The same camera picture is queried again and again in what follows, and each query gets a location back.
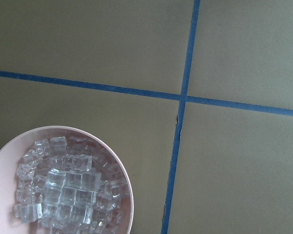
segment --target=round container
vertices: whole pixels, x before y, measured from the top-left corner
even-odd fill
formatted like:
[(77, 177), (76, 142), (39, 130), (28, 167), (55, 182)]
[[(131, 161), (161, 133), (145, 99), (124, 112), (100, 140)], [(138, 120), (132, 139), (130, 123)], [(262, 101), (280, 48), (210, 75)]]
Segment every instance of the round container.
[(130, 196), (123, 198), (121, 211), (122, 222), (118, 225), (117, 234), (129, 234), (133, 220), (133, 194), (128, 174), (117, 155), (100, 139), (85, 131), (65, 127), (46, 126), (27, 131), (8, 142), (0, 150), (0, 233), (1, 234), (36, 234), (37, 224), (22, 224), (21, 219), (15, 218), (13, 206), (15, 205), (15, 190), (17, 188), (16, 170), (21, 157), (30, 149), (36, 140), (51, 137), (84, 137), (100, 143), (116, 159), (122, 168), (129, 185)]

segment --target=pink bowl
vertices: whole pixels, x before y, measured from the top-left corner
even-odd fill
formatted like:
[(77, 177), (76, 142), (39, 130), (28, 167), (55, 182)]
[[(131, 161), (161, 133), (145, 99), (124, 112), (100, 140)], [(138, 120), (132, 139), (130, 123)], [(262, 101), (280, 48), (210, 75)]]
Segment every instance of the pink bowl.
[(128, 174), (117, 155), (100, 139), (85, 131), (65, 127), (46, 126), (27, 131), (8, 142), (0, 150), (0, 233), (1, 234), (36, 234), (36, 223), (21, 224), (14, 218), (15, 190), (17, 187), (16, 170), (21, 157), (30, 149), (36, 140), (51, 137), (85, 137), (91, 138), (106, 148), (121, 166), (129, 185), (130, 197), (123, 199), (121, 211), (123, 218), (117, 229), (117, 234), (129, 234), (133, 221), (133, 193)]

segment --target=cluster of clear cubes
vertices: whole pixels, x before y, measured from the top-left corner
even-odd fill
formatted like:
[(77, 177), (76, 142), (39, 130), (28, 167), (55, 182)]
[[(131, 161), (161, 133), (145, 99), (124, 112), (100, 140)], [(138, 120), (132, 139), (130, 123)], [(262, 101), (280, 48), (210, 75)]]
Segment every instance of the cluster of clear cubes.
[(17, 169), (15, 217), (38, 221), (44, 234), (115, 234), (124, 174), (112, 155), (85, 138), (36, 141)]

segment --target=bowl rim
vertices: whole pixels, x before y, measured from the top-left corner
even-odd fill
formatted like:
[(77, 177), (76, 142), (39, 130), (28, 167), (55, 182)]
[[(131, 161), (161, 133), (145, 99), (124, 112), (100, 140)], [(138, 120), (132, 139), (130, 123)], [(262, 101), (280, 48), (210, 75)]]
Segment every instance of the bowl rim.
[(131, 227), (132, 227), (132, 222), (133, 222), (133, 213), (134, 213), (134, 202), (133, 202), (133, 191), (132, 191), (132, 187), (131, 187), (131, 183), (130, 183), (130, 179), (128, 176), (128, 173), (123, 165), (123, 163), (121, 162), (121, 160), (119, 159), (119, 157), (117, 156), (117, 154), (106, 144), (104, 143), (101, 139), (97, 138), (96, 136), (92, 135), (91, 133), (88, 133), (84, 130), (78, 129), (78, 128), (74, 128), (74, 127), (69, 127), (69, 126), (62, 126), (62, 125), (49, 125), (49, 126), (43, 126), (43, 127), (38, 127), (38, 128), (34, 128), (31, 130), (28, 130), (24, 133), (21, 133), (19, 135), (17, 135), (16, 137), (14, 137), (13, 139), (11, 139), (8, 143), (6, 143), (1, 149), (0, 149), (0, 153), (7, 148), (11, 143), (13, 143), (14, 141), (17, 141), (19, 138), (24, 137), (27, 134), (31, 134), (33, 132), (36, 131), (40, 131), (40, 130), (47, 130), (47, 129), (64, 129), (64, 130), (71, 130), (71, 131), (75, 131), (81, 134), (84, 134), (94, 140), (96, 140), (97, 142), (99, 142), (103, 147), (105, 147), (112, 155), (113, 157), (116, 159), (116, 161), (118, 162), (118, 164), (121, 166), (125, 178), (128, 182), (128, 186), (129, 186), (129, 193), (130, 193), (130, 204), (131, 204), (131, 209), (130, 209), (130, 218), (129, 218), (129, 226), (128, 226), (128, 230), (127, 230), (127, 234), (130, 233)]

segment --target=blue line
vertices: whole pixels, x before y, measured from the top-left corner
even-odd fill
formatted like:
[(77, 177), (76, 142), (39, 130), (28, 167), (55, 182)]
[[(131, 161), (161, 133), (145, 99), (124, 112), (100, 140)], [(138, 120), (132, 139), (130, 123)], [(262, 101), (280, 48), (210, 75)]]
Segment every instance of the blue line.
[(203, 97), (187, 96), (187, 102), (200, 103), (200, 104), (213, 105), (213, 106), (223, 106), (223, 107), (229, 107), (229, 108), (235, 108), (235, 109), (258, 111), (258, 112), (265, 112), (265, 113), (285, 115), (285, 116), (293, 116), (293, 110), (290, 110), (290, 109), (246, 104), (246, 103), (233, 102), (233, 101), (223, 101), (223, 100), (209, 99), (209, 98), (203, 98)]
[(155, 91), (142, 90), (142, 89), (131, 89), (131, 88), (125, 88), (125, 87), (119, 87), (119, 86), (113, 86), (113, 85), (95, 84), (95, 83), (81, 82), (81, 81), (68, 80), (68, 79), (41, 77), (41, 76), (19, 74), (19, 73), (13, 73), (13, 72), (0, 71), (0, 77), (38, 81), (38, 82), (51, 83), (51, 84), (61, 84), (61, 85), (79, 87), (79, 88), (85, 88), (85, 89), (103, 90), (103, 91), (110, 91), (110, 92), (116, 92), (116, 93), (122, 93), (122, 94), (132, 94), (132, 95), (140, 95), (140, 96), (153, 97), (153, 98), (163, 98), (163, 99), (170, 99), (170, 100), (179, 100), (180, 98), (180, 95), (178, 94), (162, 93), (162, 92), (155, 92)]
[(189, 33), (189, 39), (188, 39), (188, 48), (187, 48), (185, 69), (184, 69), (181, 94), (180, 94), (180, 101), (179, 101), (178, 119), (177, 119), (178, 122), (176, 125), (174, 144), (173, 144), (173, 149), (172, 149), (172, 154), (171, 154), (171, 162), (170, 162), (166, 200), (165, 200), (165, 211), (164, 211), (161, 234), (167, 234), (167, 232), (168, 232), (171, 200), (172, 200), (172, 195), (173, 195), (173, 190), (174, 190), (177, 160), (178, 160), (179, 146), (180, 146), (180, 134), (181, 134), (182, 124), (183, 124), (184, 114), (185, 114), (185, 106), (186, 106), (188, 84), (189, 84), (189, 77), (190, 77), (190, 71), (191, 71), (191, 63), (192, 63), (192, 54), (193, 54), (194, 41), (195, 41), (196, 25), (197, 25), (197, 20), (198, 20), (198, 15), (199, 15), (199, 6), (200, 6), (200, 0), (194, 0), (190, 33)]

